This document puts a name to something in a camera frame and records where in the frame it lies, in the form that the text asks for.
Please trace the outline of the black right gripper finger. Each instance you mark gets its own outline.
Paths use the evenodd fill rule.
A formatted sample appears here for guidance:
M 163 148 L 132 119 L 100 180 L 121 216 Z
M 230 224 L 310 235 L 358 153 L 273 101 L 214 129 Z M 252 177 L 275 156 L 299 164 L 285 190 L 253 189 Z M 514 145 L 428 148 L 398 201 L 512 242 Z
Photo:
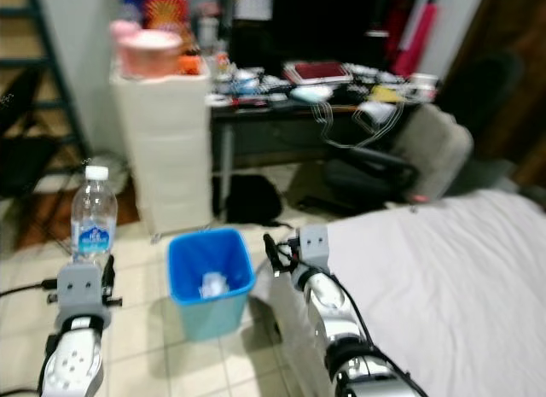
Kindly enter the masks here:
M 289 255 L 284 253 L 282 246 L 269 233 L 264 234 L 263 244 L 270 268 L 275 272 L 289 272 Z

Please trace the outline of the clear plastic water bottle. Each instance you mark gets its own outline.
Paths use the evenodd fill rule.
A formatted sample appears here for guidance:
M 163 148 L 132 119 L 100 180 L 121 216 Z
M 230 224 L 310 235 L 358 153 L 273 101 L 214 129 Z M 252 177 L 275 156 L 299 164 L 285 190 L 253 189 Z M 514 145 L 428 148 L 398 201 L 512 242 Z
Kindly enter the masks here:
M 109 168 L 87 166 L 70 216 L 74 260 L 104 266 L 116 236 L 118 203 L 108 182 Z

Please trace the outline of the black bag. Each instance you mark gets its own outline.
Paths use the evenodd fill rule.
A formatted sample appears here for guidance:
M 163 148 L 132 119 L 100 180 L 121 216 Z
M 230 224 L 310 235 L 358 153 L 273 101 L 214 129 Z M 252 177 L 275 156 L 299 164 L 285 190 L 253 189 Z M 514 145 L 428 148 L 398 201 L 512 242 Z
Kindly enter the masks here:
M 280 190 L 265 176 L 231 175 L 226 199 L 226 223 L 253 223 L 265 228 L 284 225 L 278 220 L 284 205 Z

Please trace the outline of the crumpled white plastic trash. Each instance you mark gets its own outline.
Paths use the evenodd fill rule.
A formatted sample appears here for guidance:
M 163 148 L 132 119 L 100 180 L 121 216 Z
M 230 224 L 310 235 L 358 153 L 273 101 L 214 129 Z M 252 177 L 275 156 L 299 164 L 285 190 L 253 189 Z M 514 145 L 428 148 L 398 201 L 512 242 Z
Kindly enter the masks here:
M 202 276 L 199 287 L 201 299 L 218 298 L 230 291 L 229 280 L 221 272 L 210 271 Z

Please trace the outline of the cluttered dark desk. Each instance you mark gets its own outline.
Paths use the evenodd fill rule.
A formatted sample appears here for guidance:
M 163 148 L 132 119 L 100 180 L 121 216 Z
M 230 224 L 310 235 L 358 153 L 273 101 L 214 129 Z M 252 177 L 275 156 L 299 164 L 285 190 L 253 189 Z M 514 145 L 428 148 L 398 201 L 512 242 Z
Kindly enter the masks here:
M 315 209 L 320 213 L 332 216 L 348 217 L 360 213 L 350 213 L 332 197 L 330 190 L 322 179 L 322 166 L 338 149 L 352 147 L 385 146 L 401 131 L 402 124 L 409 119 L 417 104 L 413 102 L 395 102 L 391 105 L 392 112 L 382 119 L 374 117 L 362 105 L 363 86 L 359 84 L 336 85 L 333 96 L 336 100 L 344 97 L 357 97 L 358 104 L 354 107 L 339 107 L 327 103 L 308 104 L 295 99 L 288 94 L 288 88 L 278 89 L 279 102 L 269 102 L 266 108 L 238 109 L 218 107 L 213 111 L 213 123 L 221 129 L 221 174 L 213 179 L 213 211 L 215 216 L 226 220 L 226 199 L 229 194 L 230 176 L 235 175 L 235 137 L 242 129 L 261 129 L 273 138 L 283 124 L 298 124 L 309 126 L 311 134 L 305 141 L 284 139 L 285 146 L 312 154 L 320 154 L 321 158 L 312 162 L 311 166 L 303 166 L 305 186 L 303 195 L 289 198 L 290 206 L 300 209 Z

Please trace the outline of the white plastic drawer cabinet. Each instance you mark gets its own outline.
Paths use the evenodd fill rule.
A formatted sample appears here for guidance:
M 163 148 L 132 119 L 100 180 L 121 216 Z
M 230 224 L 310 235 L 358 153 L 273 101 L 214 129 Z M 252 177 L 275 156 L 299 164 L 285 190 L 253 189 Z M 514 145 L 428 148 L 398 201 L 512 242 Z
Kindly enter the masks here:
M 136 208 L 152 236 L 210 225 L 213 152 L 206 94 L 210 74 L 128 79 L 110 74 Z

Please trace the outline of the black folding chair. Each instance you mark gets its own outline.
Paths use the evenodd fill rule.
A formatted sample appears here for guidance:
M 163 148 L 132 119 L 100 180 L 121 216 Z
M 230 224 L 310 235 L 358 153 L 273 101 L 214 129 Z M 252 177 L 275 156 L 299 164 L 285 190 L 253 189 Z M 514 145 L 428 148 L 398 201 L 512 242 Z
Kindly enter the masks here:
M 54 137 L 31 134 L 39 124 L 31 90 L 11 86 L 4 93 L 0 123 L 3 129 L 17 130 L 16 136 L 4 137 L 1 143 L 0 196 L 31 194 L 58 150 Z

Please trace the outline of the white duvet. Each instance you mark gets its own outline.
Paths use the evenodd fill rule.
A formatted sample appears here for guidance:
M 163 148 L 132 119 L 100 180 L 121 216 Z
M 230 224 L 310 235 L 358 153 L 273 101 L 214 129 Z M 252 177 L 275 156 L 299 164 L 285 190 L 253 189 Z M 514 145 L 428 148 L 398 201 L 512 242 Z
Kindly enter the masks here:
M 506 191 L 328 223 L 328 267 L 427 397 L 546 397 L 546 211 Z

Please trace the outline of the grey office chair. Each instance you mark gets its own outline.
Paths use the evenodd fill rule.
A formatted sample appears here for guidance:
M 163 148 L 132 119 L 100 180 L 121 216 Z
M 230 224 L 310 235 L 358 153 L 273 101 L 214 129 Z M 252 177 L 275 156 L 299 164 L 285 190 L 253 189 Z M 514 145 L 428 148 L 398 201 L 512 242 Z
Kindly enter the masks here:
M 468 128 L 436 105 L 424 104 L 385 146 L 338 149 L 323 164 L 322 179 L 350 213 L 437 201 L 447 195 L 472 148 Z

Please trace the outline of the red flat case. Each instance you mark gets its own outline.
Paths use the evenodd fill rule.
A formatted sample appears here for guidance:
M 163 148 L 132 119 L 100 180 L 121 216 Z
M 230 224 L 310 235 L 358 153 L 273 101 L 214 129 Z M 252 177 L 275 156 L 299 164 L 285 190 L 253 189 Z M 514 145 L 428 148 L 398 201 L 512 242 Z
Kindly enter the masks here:
M 296 85 L 347 84 L 352 74 L 338 61 L 285 62 L 284 77 Z

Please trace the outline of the white cup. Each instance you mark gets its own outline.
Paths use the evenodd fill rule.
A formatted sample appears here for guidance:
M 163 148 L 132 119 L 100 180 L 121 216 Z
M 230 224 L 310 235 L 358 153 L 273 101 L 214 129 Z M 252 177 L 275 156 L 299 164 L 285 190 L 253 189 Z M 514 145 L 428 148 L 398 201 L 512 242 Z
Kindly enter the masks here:
M 437 93 L 439 78 L 434 74 L 414 73 L 409 77 L 409 99 L 417 102 L 432 102 Z

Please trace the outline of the pink plastic bucket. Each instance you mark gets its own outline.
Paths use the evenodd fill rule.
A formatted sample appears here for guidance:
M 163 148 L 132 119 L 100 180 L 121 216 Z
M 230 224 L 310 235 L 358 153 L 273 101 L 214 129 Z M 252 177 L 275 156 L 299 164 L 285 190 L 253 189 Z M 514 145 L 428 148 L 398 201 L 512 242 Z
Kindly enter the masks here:
M 141 29 L 119 41 L 121 70 L 136 79 L 157 79 L 180 74 L 183 39 L 178 33 Z

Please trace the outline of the pink bag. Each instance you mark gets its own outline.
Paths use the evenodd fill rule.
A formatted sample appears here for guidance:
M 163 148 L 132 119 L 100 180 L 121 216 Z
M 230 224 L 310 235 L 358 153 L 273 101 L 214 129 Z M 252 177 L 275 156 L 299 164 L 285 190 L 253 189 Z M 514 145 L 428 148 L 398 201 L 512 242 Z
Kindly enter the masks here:
M 401 77 L 409 77 L 411 74 L 417 73 L 421 58 L 424 57 L 428 39 L 432 34 L 434 20 L 438 14 L 439 7 L 436 3 L 427 3 L 421 7 L 414 29 L 404 35 L 404 38 L 409 39 L 409 45 L 401 50 L 401 53 L 395 58 L 391 72 Z

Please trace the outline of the colourful printed box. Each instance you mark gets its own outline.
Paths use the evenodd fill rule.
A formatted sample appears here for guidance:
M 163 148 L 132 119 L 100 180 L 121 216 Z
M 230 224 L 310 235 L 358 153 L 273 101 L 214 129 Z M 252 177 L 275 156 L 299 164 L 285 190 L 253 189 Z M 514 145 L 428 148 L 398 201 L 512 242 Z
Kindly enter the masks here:
M 145 29 L 180 33 L 188 25 L 188 0 L 143 0 Z

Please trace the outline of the brown wooden door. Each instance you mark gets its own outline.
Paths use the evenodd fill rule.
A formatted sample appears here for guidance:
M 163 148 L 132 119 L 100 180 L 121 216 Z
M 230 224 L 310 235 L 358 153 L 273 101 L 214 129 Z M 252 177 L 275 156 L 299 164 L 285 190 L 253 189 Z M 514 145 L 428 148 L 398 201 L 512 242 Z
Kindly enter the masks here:
M 523 73 L 479 137 L 483 155 L 522 161 L 546 134 L 546 0 L 481 0 L 460 57 L 506 52 Z

